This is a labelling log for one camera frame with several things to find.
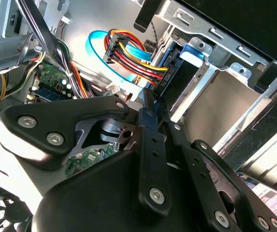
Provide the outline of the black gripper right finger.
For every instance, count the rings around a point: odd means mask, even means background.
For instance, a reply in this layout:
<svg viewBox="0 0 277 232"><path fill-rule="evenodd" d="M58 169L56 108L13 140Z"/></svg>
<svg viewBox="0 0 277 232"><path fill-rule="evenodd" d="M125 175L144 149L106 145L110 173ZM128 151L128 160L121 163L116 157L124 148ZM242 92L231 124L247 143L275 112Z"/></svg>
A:
<svg viewBox="0 0 277 232"><path fill-rule="evenodd" d="M204 141L190 143L156 101L158 124L167 135L168 160L177 163L194 194L190 210L202 232L277 232L277 216Z"/></svg>

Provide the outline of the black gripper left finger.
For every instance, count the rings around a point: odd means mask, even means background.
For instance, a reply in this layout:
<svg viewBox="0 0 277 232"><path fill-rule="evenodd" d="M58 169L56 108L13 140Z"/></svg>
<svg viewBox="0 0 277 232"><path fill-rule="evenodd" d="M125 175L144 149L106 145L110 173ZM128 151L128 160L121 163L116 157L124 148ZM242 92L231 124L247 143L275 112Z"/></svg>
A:
<svg viewBox="0 0 277 232"><path fill-rule="evenodd" d="M152 204L150 189L169 195L165 140L158 131L153 94L142 107L115 96L11 106L0 114L0 187L35 214L44 195L65 180L70 157L100 143L135 153L135 198Z"/></svg>

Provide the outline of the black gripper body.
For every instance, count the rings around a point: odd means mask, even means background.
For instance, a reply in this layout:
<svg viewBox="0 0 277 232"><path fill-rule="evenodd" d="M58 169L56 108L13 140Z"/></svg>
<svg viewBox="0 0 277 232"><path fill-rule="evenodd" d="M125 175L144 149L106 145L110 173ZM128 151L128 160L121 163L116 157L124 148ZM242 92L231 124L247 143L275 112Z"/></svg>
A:
<svg viewBox="0 0 277 232"><path fill-rule="evenodd" d="M168 168L172 207L168 216L148 218L134 207L136 157L113 155L57 184L41 200L34 232L223 232L199 208L185 172Z"/></svg>

